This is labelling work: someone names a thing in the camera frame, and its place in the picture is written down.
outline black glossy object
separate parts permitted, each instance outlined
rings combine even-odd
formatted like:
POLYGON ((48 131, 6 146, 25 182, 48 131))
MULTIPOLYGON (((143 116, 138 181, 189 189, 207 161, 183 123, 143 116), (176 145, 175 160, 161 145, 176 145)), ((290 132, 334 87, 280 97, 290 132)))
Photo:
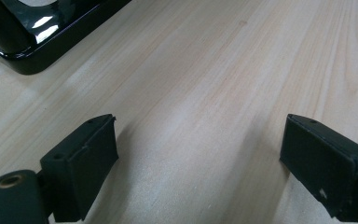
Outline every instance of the black glossy object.
POLYGON ((331 217, 358 222, 358 144, 316 120, 288 115, 281 161, 331 217))
POLYGON ((0 177, 0 224, 84 219, 118 159, 115 118, 91 119, 41 159, 42 170, 0 177))
POLYGON ((0 0, 0 61, 31 75, 58 60, 131 0, 58 0, 30 7, 0 0))

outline round hole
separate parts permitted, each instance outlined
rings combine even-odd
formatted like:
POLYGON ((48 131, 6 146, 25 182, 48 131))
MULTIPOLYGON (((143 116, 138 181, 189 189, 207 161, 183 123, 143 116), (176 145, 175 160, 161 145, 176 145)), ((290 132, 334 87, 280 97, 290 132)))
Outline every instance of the round hole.
POLYGON ((61 153, 55 154, 53 158, 54 158, 54 160, 60 160, 63 158, 63 154, 61 154, 61 153))
POLYGON ((19 185, 24 180, 24 175, 11 175, 0 181, 0 189, 9 189, 19 185))

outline wood grain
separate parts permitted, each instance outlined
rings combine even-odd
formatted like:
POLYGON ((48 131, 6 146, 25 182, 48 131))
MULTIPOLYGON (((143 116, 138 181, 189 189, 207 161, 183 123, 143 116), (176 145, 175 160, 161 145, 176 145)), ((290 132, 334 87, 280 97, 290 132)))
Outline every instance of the wood grain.
POLYGON ((358 143, 358 1, 133 0, 38 75, 0 64, 0 175, 107 113, 85 223, 338 223, 279 153, 288 113, 358 143))

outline light wood surface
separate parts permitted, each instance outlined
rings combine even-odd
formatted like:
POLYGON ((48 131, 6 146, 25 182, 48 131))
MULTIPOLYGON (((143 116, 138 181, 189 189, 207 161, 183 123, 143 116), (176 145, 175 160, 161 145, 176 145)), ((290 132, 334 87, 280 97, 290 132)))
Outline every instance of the light wood surface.
POLYGON ((358 0, 133 0, 38 75, 0 64, 0 175, 108 113, 84 223, 338 223, 279 153, 288 113, 358 143, 358 0))

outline table surface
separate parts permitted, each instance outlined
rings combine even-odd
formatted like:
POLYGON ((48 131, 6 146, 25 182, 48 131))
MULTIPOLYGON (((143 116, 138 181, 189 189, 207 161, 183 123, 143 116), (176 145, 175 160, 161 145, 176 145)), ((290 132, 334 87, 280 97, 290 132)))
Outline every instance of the table surface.
POLYGON ((84 223, 338 223, 279 162, 289 113, 358 143, 358 1, 133 0, 40 74, 0 63, 0 175, 113 114, 84 223))

